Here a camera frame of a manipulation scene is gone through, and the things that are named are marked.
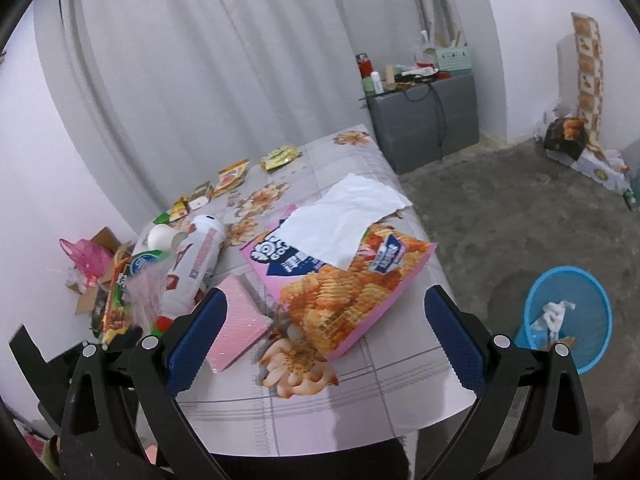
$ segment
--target blue trash can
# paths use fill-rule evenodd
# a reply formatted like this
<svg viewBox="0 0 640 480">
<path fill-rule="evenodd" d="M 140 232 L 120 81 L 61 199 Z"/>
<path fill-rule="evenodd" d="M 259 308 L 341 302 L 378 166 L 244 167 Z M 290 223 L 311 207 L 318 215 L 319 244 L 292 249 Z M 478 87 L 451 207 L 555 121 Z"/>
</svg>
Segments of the blue trash can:
<svg viewBox="0 0 640 480">
<path fill-rule="evenodd" d="M 559 336 L 576 338 L 571 354 L 578 373 L 583 374 L 591 370 L 607 350 L 613 315 L 607 293 L 598 280 L 582 269 L 556 267 L 536 280 L 525 302 L 522 326 L 514 343 L 533 350 L 546 346 L 546 341 L 536 340 L 530 326 L 542 316 L 542 308 L 547 303 L 561 301 L 575 304 L 575 310 L 566 311 Z"/>
</svg>

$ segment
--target concrete floor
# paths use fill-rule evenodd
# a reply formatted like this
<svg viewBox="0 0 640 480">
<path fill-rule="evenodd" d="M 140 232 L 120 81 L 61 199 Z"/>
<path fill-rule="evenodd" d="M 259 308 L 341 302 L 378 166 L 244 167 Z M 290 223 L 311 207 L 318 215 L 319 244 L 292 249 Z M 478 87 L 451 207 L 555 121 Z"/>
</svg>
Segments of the concrete floor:
<svg viewBox="0 0 640 480">
<path fill-rule="evenodd" d="M 614 310 L 602 361 L 581 376 L 597 462 L 610 460 L 640 418 L 640 215 L 600 184 L 546 158 L 532 141 L 490 140 L 401 177 L 460 309 L 491 332 L 514 334 L 535 279 L 555 266 L 593 274 Z M 513 433 L 523 396 L 492 452 Z M 417 478 L 455 434 L 463 414 L 427 428 L 418 442 Z"/>
</svg>

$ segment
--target gray curtain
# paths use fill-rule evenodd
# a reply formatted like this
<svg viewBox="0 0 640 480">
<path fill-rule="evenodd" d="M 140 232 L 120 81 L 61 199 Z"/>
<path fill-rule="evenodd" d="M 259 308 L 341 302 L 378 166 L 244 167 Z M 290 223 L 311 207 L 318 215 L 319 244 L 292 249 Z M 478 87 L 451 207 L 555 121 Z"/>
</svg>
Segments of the gray curtain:
<svg viewBox="0 0 640 480">
<path fill-rule="evenodd" d="M 426 21 L 447 37 L 456 28 L 438 0 L 42 5 L 36 40 L 56 106 L 134 228 L 237 160 L 368 123 L 354 54 L 383 71 L 413 61 Z"/>
</svg>

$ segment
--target white paper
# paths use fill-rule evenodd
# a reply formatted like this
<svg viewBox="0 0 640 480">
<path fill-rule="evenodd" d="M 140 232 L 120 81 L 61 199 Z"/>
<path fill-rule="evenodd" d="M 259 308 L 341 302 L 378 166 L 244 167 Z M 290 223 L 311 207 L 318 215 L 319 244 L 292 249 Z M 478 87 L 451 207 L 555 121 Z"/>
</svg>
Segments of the white paper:
<svg viewBox="0 0 640 480">
<path fill-rule="evenodd" d="M 369 226 L 410 205 L 395 189 L 350 173 L 315 204 L 296 209 L 278 229 L 278 238 L 347 270 Z"/>
</svg>

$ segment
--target pink sponge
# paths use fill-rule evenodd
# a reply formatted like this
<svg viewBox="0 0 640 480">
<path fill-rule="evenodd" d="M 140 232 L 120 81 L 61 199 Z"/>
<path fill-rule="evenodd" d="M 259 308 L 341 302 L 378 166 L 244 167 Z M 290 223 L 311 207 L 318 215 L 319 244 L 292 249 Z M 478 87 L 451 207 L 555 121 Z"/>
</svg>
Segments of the pink sponge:
<svg viewBox="0 0 640 480">
<path fill-rule="evenodd" d="M 216 288 L 226 296 L 226 321 L 211 345 L 207 361 L 214 372 L 221 372 L 264 334 L 271 319 L 258 312 L 235 276 L 225 278 Z"/>
</svg>

